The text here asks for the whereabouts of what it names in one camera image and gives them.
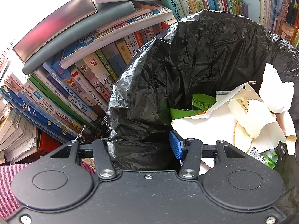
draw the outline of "screw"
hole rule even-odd
[[[30,224],[30,223],[31,223],[31,219],[30,219],[29,216],[22,216],[22,217],[21,217],[21,222],[22,222],[23,224]]]
[[[114,171],[111,169],[104,169],[100,172],[100,175],[102,177],[111,177],[111,176],[113,176],[113,174],[114,174]]]
[[[184,177],[194,177],[196,172],[193,169],[185,169],[181,173]]]
[[[275,217],[268,217],[266,220],[266,224],[274,224],[276,222]]]
[[[146,179],[152,179],[153,175],[147,174],[147,175],[144,176],[144,178],[146,178]]]

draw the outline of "plastic bag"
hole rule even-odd
[[[115,83],[107,114],[109,153],[122,169],[163,170],[175,159],[169,146],[170,108],[192,109],[192,95],[215,96],[248,81],[259,91],[266,63],[292,81],[289,110],[299,129],[299,52],[245,17],[204,10],[186,17],[143,46]],[[276,148],[286,191],[279,207],[299,212],[298,151]]]

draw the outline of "gray foam tube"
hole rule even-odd
[[[135,11],[131,1],[96,4],[97,13],[81,20],[53,38],[24,64],[23,73],[29,75],[47,59],[86,34]]]

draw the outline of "striped towel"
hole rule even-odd
[[[11,191],[11,181],[17,172],[27,167],[29,164],[13,164],[0,167],[0,217],[3,219],[12,215],[19,208],[19,204]],[[95,174],[95,171],[84,161],[81,166],[89,173]]]

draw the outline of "blue rubber grip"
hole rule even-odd
[[[169,143],[176,159],[182,159],[183,151],[181,148],[180,140],[175,136],[175,134],[172,131],[169,132]]]

